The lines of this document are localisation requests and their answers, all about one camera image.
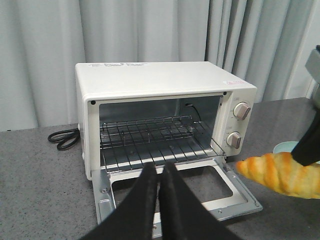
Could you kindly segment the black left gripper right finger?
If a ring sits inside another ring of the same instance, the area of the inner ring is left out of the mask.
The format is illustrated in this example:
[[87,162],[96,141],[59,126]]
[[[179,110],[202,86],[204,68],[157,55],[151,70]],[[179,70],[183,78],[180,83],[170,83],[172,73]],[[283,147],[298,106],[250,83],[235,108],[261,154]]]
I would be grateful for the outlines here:
[[158,193],[164,240],[239,240],[201,204],[173,163],[166,163]]

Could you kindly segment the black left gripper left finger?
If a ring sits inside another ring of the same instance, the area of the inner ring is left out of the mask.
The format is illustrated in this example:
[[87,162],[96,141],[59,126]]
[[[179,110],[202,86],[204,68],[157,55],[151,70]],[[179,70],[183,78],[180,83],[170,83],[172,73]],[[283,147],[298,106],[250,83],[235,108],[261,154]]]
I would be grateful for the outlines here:
[[133,188],[121,204],[83,240],[152,239],[157,197],[157,173],[146,163]]

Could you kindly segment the grey other gripper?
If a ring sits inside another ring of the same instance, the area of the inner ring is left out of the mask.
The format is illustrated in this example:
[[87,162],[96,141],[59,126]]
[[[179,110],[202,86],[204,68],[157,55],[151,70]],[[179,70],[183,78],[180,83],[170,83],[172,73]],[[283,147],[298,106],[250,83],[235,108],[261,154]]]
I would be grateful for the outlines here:
[[[320,45],[311,51],[305,68],[315,81],[312,93],[316,115],[320,115]],[[291,151],[293,159],[302,166],[309,166],[320,160],[320,118],[315,117],[309,129]]]

